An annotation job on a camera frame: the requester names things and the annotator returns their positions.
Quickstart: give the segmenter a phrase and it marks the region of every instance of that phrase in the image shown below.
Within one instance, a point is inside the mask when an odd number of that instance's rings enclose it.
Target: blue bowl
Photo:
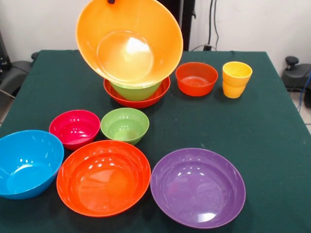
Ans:
[[[54,135],[26,130],[0,139],[0,197],[38,196],[54,181],[64,159],[64,147]]]

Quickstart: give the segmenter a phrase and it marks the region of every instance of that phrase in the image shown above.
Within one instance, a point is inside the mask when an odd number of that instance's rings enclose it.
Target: green felt cloth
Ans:
[[[236,100],[222,93],[222,65],[243,61],[253,76]],[[131,209],[109,218],[89,218],[68,209],[55,183],[30,200],[0,199],[1,233],[305,233],[311,231],[311,137],[264,52],[185,52],[181,63],[201,61],[219,74],[213,91],[188,97],[174,74],[166,96],[144,109],[150,119],[137,144],[152,167],[167,153],[206,148],[229,159],[244,178],[247,200],[231,223],[195,230],[160,211],[150,190]],[[78,51],[42,51],[15,100],[0,136],[19,130],[48,130],[60,113],[93,111],[100,118],[121,107],[103,88],[103,79]],[[104,139],[99,133],[96,140]]]

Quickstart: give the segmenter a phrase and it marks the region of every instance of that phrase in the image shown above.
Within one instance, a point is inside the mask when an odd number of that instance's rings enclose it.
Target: white wall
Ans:
[[[0,0],[12,61],[41,49],[76,49],[75,24],[89,0]],[[196,0],[190,49],[207,42],[210,0]],[[311,63],[311,0],[218,0],[219,50],[267,51],[280,73],[287,55]],[[213,33],[212,44],[215,44]]]
[[[42,49],[76,49],[75,25],[89,0],[0,0],[0,31],[12,61]]]
[[[210,0],[196,0],[190,49],[207,43],[209,5]],[[218,0],[218,50],[266,51],[279,74],[288,55],[311,63],[310,9],[311,0]]]

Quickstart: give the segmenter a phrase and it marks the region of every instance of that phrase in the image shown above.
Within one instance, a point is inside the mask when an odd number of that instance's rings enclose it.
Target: magenta bowl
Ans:
[[[166,215],[199,229],[229,223],[240,213],[246,198],[238,170],[224,157],[196,148],[163,157],[152,171],[150,187]]]
[[[54,134],[69,150],[77,150],[94,141],[101,122],[94,113],[86,110],[72,110],[57,116],[50,124],[49,132]]]

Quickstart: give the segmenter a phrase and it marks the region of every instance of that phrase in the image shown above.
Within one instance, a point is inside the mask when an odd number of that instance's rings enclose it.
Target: small green bowl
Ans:
[[[134,108],[115,109],[107,113],[101,121],[101,130],[107,138],[132,145],[139,142],[148,129],[148,117]]]
[[[119,95],[130,101],[142,101],[148,99],[161,85],[161,82],[159,82],[152,86],[134,88],[130,86],[121,86],[112,82],[110,83]]]

